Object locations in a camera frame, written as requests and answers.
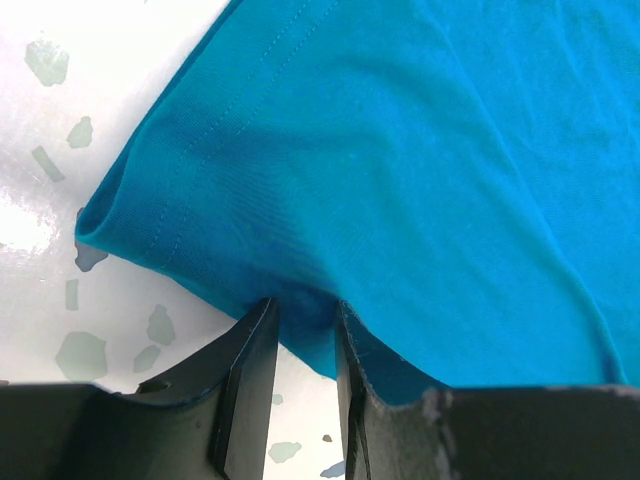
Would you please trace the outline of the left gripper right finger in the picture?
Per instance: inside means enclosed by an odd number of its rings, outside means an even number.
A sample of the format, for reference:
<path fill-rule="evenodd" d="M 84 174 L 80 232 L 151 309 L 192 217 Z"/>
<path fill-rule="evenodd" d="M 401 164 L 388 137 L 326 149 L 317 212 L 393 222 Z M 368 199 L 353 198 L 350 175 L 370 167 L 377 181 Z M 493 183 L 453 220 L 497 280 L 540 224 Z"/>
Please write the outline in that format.
<path fill-rule="evenodd" d="M 455 389 L 336 306 L 349 479 L 635 479 L 639 392 L 622 385 Z"/>

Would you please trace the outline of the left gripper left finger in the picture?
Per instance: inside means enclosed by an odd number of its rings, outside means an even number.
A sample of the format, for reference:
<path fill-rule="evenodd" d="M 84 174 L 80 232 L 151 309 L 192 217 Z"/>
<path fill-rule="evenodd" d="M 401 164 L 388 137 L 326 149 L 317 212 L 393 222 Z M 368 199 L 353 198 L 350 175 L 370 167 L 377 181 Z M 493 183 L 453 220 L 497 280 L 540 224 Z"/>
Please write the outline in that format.
<path fill-rule="evenodd" d="M 2 477 L 261 478 L 278 330 L 278 304 L 264 299 L 132 394 L 81 383 L 3 387 Z"/>

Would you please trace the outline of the blue t-shirt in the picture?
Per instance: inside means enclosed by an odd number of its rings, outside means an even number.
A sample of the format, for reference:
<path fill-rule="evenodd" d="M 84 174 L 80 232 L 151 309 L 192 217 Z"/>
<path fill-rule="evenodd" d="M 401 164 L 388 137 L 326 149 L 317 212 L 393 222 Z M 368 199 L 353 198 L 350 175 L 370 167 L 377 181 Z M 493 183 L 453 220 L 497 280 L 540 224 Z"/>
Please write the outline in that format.
<path fill-rule="evenodd" d="M 77 239 L 334 376 L 348 303 L 456 387 L 639 382 L 635 1 L 233 1 Z"/>

